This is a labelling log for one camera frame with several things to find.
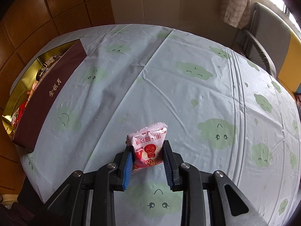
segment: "brown tiled wall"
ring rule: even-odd
[[[16,77],[50,40],[114,23],[110,0],[15,0],[0,21],[0,114]],[[2,124],[0,167],[0,193],[19,193],[24,172]]]

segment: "curtain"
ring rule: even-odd
[[[251,0],[222,0],[220,19],[225,23],[242,29],[251,17]]]

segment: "red object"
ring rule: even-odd
[[[148,158],[152,158],[156,156],[155,150],[156,150],[156,146],[154,144],[147,144],[144,147],[144,151],[147,153]]]

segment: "wall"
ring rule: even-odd
[[[117,24],[162,25],[231,47],[238,29],[222,22],[222,0],[111,0]]]
[[[0,21],[0,114],[12,83],[50,40],[67,32],[114,24],[110,0],[15,0]],[[0,193],[18,194],[24,172],[0,125]]]

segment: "red candy wrapper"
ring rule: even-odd
[[[145,127],[126,137],[126,145],[134,147],[135,161],[132,173],[163,162],[162,146],[167,132],[163,122]]]

